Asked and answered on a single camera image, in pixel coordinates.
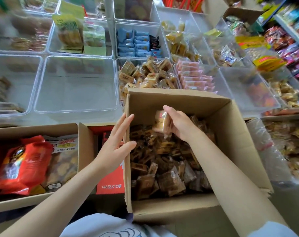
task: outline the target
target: hand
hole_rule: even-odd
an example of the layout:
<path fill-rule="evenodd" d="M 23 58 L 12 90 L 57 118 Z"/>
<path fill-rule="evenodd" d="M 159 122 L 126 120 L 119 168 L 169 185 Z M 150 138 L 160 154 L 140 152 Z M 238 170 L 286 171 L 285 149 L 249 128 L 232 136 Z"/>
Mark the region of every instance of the hand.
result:
<path fill-rule="evenodd" d="M 135 141 L 129 141 L 120 147 L 123 136 L 130 127 L 133 118 L 134 114 L 126 118 L 126 114 L 123 113 L 94 160 L 105 171 L 105 174 L 109 174 L 119 167 L 124 158 L 135 148 Z"/>
<path fill-rule="evenodd" d="M 188 142 L 190 135 L 193 135 L 195 130 L 199 130 L 184 112 L 176 111 L 167 105 L 164 105 L 163 109 L 173 120 L 172 132 L 183 141 Z"/>

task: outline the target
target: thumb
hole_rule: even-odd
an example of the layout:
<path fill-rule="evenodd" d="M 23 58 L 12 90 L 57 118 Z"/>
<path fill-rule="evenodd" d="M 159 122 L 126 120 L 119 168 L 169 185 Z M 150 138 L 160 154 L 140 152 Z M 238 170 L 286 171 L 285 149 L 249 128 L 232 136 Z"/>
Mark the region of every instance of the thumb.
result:
<path fill-rule="evenodd" d="M 119 157 L 122 157 L 122 159 L 124 159 L 128 155 L 128 153 L 130 153 L 135 147 L 136 141 L 129 141 L 128 143 L 125 143 L 123 146 L 121 146 L 119 149 L 116 149 L 116 152 Z"/>
<path fill-rule="evenodd" d="M 170 115 L 170 117 L 173 121 L 176 120 L 177 118 L 179 118 L 180 114 L 173 107 L 164 105 L 163 109 Z"/>

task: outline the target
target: forearm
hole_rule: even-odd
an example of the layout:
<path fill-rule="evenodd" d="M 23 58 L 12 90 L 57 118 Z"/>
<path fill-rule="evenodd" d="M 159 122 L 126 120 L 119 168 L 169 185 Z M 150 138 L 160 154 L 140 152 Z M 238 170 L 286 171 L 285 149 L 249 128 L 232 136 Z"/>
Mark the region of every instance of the forearm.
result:
<path fill-rule="evenodd" d="M 286 225 L 259 188 L 202 131 L 195 129 L 188 143 L 240 236 L 249 235 L 267 221 Z"/>
<path fill-rule="evenodd" d="M 97 162 L 91 163 L 53 195 L 0 234 L 0 237 L 60 236 L 103 176 L 101 166 Z"/>

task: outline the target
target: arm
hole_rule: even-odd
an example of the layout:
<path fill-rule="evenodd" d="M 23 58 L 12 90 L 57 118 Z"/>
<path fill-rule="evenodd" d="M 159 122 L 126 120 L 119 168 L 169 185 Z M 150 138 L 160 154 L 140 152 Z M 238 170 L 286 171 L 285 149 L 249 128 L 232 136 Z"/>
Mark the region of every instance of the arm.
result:
<path fill-rule="evenodd" d="M 113 127 L 109 139 L 96 159 L 75 175 L 68 183 L 24 215 L 0 237 L 58 237 L 92 189 L 108 173 L 114 171 L 136 146 L 135 141 L 118 148 L 134 115 L 125 113 Z"/>
<path fill-rule="evenodd" d="M 258 230 L 267 221 L 287 226 L 269 199 L 183 112 L 168 106 L 164 110 L 173 119 L 173 132 L 190 145 L 221 207 L 241 237 Z"/>

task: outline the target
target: right hand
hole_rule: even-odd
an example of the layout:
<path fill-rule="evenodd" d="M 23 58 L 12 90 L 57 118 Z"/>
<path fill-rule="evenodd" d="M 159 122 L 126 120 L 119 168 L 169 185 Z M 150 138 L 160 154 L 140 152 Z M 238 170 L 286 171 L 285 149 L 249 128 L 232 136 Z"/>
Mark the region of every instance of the right hand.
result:
<path fill-rule="evenodd" d="M 176 111 L 173 107 L 164 105 L 163 109 L 170 115 L 173 120 L 172 132 L 181 140 L 188 142 L 191 135 L 199 130 L 189 117 L 182 111 Z"/>

